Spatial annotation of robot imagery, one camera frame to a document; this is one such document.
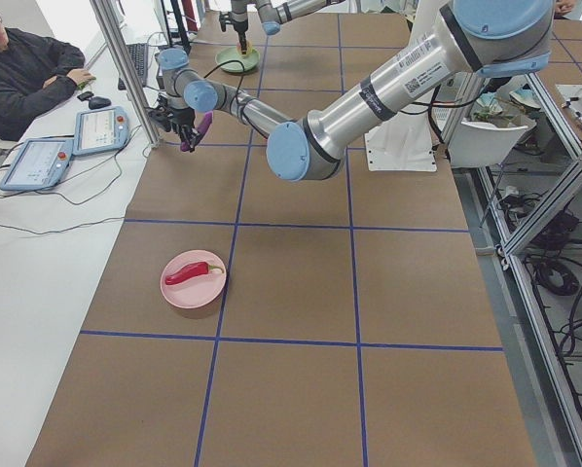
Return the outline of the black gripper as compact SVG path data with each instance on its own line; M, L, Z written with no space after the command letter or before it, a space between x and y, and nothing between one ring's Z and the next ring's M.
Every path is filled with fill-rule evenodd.
M155 108L164 109L167 113L171 123L171 131L178 132L179 134L180 151L193 152L195 150L195 138L197 136L197 132L192 127L195 122L194 110L191 107L172 107L168 98L163 94L158 95L157 106Z
M245 33L248 30L248 14L246 11L231 11L230 17L234 31L238 36L238 47L241 54L247 53L247 39Z

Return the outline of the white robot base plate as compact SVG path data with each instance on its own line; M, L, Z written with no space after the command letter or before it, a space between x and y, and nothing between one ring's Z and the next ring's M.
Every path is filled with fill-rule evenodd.
M435 172L428 119L397 115L364 135L370 171Z

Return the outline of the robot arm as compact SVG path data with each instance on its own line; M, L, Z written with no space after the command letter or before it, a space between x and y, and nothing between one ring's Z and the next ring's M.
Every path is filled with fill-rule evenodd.
M548 64L551 1L448 1L409 46L324 110L299 121L242 90L206 80L186 52L158 58L168 108L190 114L224 111L267 135L267 162L287 181L325 180L346 160L346 146L458 72L502 78Z
M231 10L220 13L218 20L223 32L226 31L228 25L235 31L238 38L237 50L239 54L248 55L251 53L251 45L246 38L249 27L249 5L256 7L256 13L264 32L271 36L280 31L282 24L336 4L339 4L339 1L292 0L283 1L279 6L275 7L271 1L267 0L233 0L231 2Z

